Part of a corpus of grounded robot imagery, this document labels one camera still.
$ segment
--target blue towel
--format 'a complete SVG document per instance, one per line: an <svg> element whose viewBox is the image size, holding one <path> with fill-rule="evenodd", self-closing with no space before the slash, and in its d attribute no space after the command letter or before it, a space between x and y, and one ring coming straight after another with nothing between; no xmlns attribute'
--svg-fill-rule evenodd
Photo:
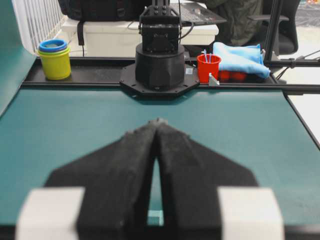
<svg viewBox="0 0 320 240"><path fill-rule="evenodd" d="M215 42L213 54L221 58L219 71L256 74L263 79L269 77L270 70L264 66L260 44L257 46L227 46L222 42Z"/></svg>

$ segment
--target white fence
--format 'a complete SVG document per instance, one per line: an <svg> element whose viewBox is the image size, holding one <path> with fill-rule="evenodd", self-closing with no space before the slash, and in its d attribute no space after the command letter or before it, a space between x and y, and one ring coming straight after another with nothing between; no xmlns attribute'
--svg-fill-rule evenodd
<svg viewBox="0 0 320 240"><path fill-rule="evenodd" d="M53 39L66 17L58 0L12 0L23 46L35 53L40 42Z"/></svg>

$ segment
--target office chair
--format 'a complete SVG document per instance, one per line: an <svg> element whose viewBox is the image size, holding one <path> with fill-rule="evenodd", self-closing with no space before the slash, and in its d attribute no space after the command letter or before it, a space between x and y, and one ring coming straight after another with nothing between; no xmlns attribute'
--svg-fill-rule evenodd
<svg viewBox="0 0 320 240"><path fill-rule="evenodd" d="M293 54L298 50L298 37L296 29L296 13L300 0L284 0L279 20L278 33L275 37L273 50L276 55ZM264 49L265 40L270 22L272 0L263 1L263 15L253 15L248 18L253 21L263 21L259 32L246 44L261 44Z"/></svg>

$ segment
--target black cylindrical base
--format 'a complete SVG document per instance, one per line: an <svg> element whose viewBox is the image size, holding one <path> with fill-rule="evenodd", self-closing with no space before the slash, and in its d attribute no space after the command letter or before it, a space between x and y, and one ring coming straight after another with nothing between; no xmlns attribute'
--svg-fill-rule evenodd
<svg viewBox="0 0 320 240"><path fill-rule="evenodd" d="M178 46L175 54L143 52L142 43L136 47L135 79L149 89L167 90L185 79L185 48Z"/></svg>

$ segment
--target laptop keyboard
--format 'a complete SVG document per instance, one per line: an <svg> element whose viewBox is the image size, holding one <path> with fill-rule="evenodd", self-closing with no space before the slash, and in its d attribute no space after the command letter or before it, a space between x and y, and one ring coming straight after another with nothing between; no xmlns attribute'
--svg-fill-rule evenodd
<svg viewBox="0 0 320 240"><path fill-rule="evenodd" d="M171 3L170 7L173 8L177 13L179 13L179 3ZM199 8L186 8L182 3L180 5L181 9L181 19L182 21L189 21L189 22L202 22L207 20L206 17L201 15L201 10Z"/></svg>

